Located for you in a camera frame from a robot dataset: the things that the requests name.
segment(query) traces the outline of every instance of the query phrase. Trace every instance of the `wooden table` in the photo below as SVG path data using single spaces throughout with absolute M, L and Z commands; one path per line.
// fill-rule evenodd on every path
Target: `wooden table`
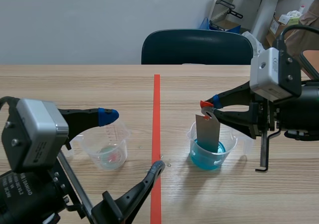
M 75 147 L 71 166 L 91 198 L 108 190 L 117 198 L 138 183 L 151 165 L 153 75 L 161 75 L 161 152 L 169 162 L 161 176 L 163 224 L 317 224 L 319 143 L 280 136 L 271 141 L 270 170 L 259 167 L 260 139 L 253 152 L 242 146 L 222 169 L 208 172 L 188 158 L 186 136 L 199 101 L 249 79 L 249 66 L 0 66 L 0 95 L 51 100 L 63 109 L 112 108 L 132 131 L 128 159 L 117 171 L 100 171 Z M 0 113 L 0 130 L 7 112 Z M 0 148 L 0 172 L 9 170 Z M 62 224 L 84 224 L 63 211 Z M 150 223 L 148 198 L 135 223 Z

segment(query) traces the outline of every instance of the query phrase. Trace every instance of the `metal rod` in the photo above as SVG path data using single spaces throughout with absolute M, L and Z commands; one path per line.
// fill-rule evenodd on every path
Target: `metal rod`
M 82 201 L 82 204 L 84 206 L 85 212 L 88 215 L 87 217 L 88 217 L 89 221 L 91 222 L 91 219 L 92 219 L 91 218 L 91 210 L 93 208 L 91 201 L 89 200 L 88 196 L 86 195 L 84 189 L 82 188 L 79 180 L 75 176 L 71 166 L 69 165 L 69 163 L 66 160 L 62 151 L 59 152 L 58 158 L 59 158 L 59 161 L 60 161 L 62 167 L 64 168 L 67 176 L 69 177 L 71 183 L 73 184 L 74 189 L 76 190 L 77 194 L 79 195 L 80 200 Z

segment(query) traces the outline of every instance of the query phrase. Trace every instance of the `measuring cup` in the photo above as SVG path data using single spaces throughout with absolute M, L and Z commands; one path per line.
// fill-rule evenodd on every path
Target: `measuring cup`
M 130 132 L 123 122 L 117 119 L 104 127 L 91 128 L 76 136 L 82 149 L 100 169 L 112 170 L 119 168 L 125 162 L 127 138 Z
M 236 147 L 239 140 L 244 141 L 244 153 L 248 154 L 254 144 L 253 139 L 236 130 L 220 124 L 219 145 L 217 153 L 209 152 L 197 144 L 196 123 L 187 133 L 190 140 L 189 155 L 194 164 L 202 169 L 213 170 L 219 168 L 229 153 Z

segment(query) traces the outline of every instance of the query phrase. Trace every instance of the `cardboard box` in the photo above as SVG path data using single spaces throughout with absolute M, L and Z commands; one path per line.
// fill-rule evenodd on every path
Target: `cardboard box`
M 299 16 L 281 15 L 280 18 L 278 19 L 278 22 L 281 22 L 282 24 L 287 26 L 298 25 Z
M 280 35 L 280 33 L 286 28 L 288 27 L 288 25 L 284 25 L 281 22 L 278 21 L 278 17 L 274 17 L 273 20 L 271 21 L 271 25 L 269 28 L 269 31 L 274 35 L 274 37 L 276 38 L 277 36 Z M 288 31 L 285 34 L 285 39 L 293 32 L 293 30 Z
M 279 17 L 274 17 L 273 20 L 271 21 L 270 28 L 268 29 L 268 33 L 266 35 L 266 45 L 269 47 L 273 46 L 273 42 L 275 39 L 280 35 L 280 33 L 288 27 L 287 25 L 282 24 L 281 22 L 278 21 Z M 293 30 L 288 31 L 285 34 L 285 39 L 287 39 L 288 36 L 293 32 Z
M 228 21 L 228 20 L 218 21 L 216 23 L 211 21 L 209 24 L 209 29 L 210 30 L 219 30 L 219 31 L 228 31 L 228 32 L 233 32 L 233 33 L 239 33 L 240 25 L 235 23 L 235 22 Z

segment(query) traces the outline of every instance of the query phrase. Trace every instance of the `chair backrest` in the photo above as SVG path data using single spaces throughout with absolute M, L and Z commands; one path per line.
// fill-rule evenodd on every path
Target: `chair backrest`
M 157 31 L 142 48 L 142 64 L 250 65 L 252 57 L 246 37 L 224 31 Z

